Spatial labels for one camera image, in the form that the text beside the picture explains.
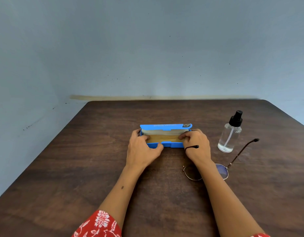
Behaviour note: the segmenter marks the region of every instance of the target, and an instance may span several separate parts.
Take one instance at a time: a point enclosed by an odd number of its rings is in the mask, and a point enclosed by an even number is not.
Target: hand
[[[186,131],[181,134],[178,139],[184,139],[184,148],[188,146],[198,145],[199,148],[186,149],[186,155],[192,162],[198,166],[211,162],[210,145],[207,136],[200,129]]]
[[[145,142],[149,139],[149,136],[138,136],[140,130],[137,129],[132,132],[128,145],[126,166],[143,171],[160,156],[164,146],[159,143],[156,149],[151,149]]]

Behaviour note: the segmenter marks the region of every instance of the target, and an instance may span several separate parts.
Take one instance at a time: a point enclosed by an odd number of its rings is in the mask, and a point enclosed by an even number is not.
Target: clear plastic bottle
[[[241,118],[242,113],[242,111],[236,111],[229,123],[225,124],[218,143],[218,148],[222,152],[230,153],[233,151],[236,141],[242,131],[242,128],[240,127],[243,121]]]

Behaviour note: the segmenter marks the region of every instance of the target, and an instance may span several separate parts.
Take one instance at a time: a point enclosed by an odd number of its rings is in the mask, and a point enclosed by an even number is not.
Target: round glasses
[[[233,164],[233,162],[236,160],[236,158],[242,153],[242,151],[252,142],[258,142],[259,139],[253,139],[251,140],[249,143],[247,143],[242,150],[237,154],[237,156],[233,159],[233,161],[227,166],[225,167],[224,165],[221,164],[216,164],[215,166],[218,169],[219,174],[221,175],[221,177],[223,179],[227,179],[229,177],[229,171],[228,169],[231,167],[231,165]],[[185,151],[187,148],[199,148],[198,145],[195,146],[189,146],[185,148]],[[188,165],[188,166],[183,166],[183,172],[185,173],[185,175],[187,176],[188,179],[190,180],[194,180],[194,181],[198,181],[201,180],[202,177],[199,173],[199,171],[197,170],[197,167],[195,165]]]

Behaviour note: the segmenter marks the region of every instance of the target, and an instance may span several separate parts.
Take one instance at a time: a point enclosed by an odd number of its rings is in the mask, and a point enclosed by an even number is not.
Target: right hand
[[[181,134],[178,139],[183,141],[184,148],[188,146],[198,145],[199,148],[186,149],[186,155],[192,162],[198,166],[201,164],[208,164],[211,162],[210,145],[207,136],[202,133],[200,129],[186,131]]]

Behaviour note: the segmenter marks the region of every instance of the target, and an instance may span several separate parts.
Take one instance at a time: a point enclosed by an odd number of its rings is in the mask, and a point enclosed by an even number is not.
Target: wooden table
[[[232,153],[218,150],[223,126],[243,111]],[[109,193],[140,124],[192,123],[210,140],[226,182],[273,236],[304,236],[304,126],[265,100],[89,102],[0,197],[0,236],[70,236]],[[140,177],[123,237],[217,236],[203,182],[186,178],[183,149],[165,148]]]

